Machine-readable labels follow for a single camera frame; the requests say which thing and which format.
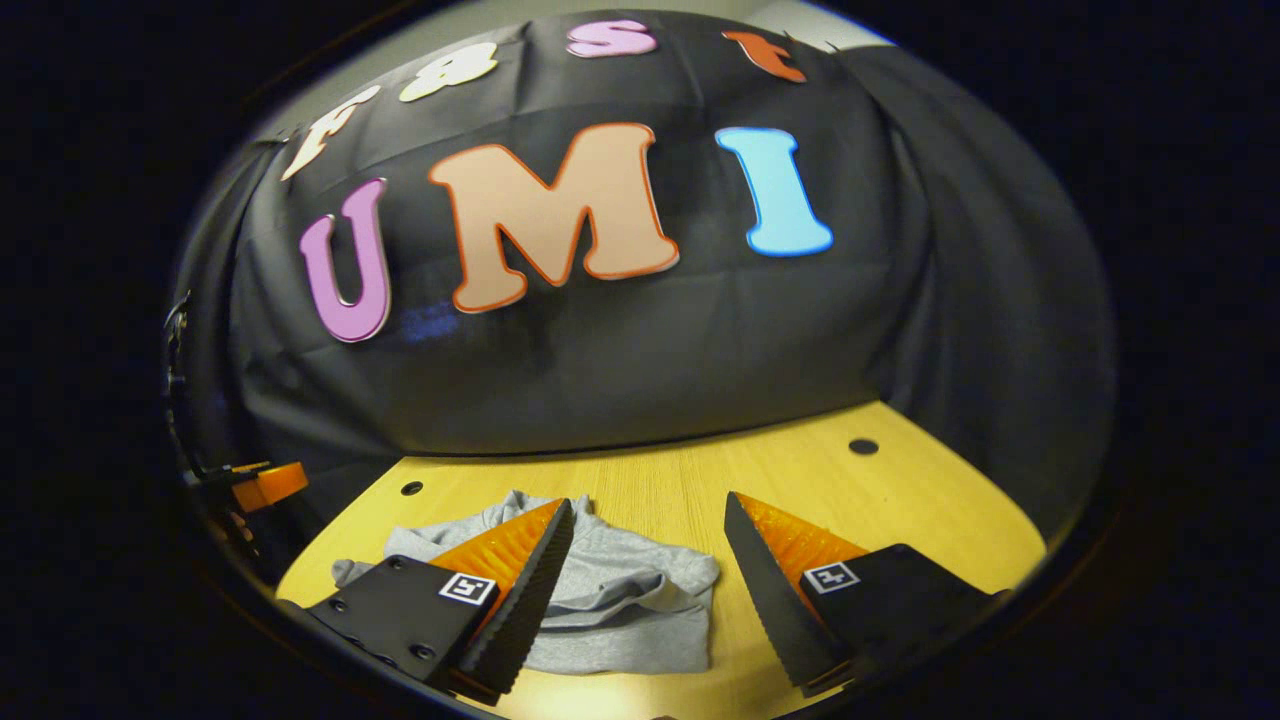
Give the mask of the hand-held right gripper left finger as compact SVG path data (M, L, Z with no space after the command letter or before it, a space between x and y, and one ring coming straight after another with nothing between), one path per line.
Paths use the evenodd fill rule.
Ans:
M557 498L422 562L387 557L305 610L356 656L434 691L495 705L547 614L575 529Z

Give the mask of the black backdrop cloth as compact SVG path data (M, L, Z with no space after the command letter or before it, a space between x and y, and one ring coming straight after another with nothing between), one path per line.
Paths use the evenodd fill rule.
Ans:
M1100 256L1001 115L883 40L689 9L502 24L268 124L182 292L221 302L253 436L308 465L320 518L372 462L879 401L1051 537L1117 393Z

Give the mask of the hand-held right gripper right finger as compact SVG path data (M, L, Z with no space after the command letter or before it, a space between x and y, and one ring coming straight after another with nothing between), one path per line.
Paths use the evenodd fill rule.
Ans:
M910 544L865 550L735 491L724 534L768 641L805 697L922 661L1004 596Z

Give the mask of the grey sweatshirt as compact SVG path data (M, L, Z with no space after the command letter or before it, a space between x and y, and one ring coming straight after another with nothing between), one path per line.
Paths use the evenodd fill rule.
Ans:
M572 543L525 666L567 676L709 670L719 564L609 525L586 495L571 507Z

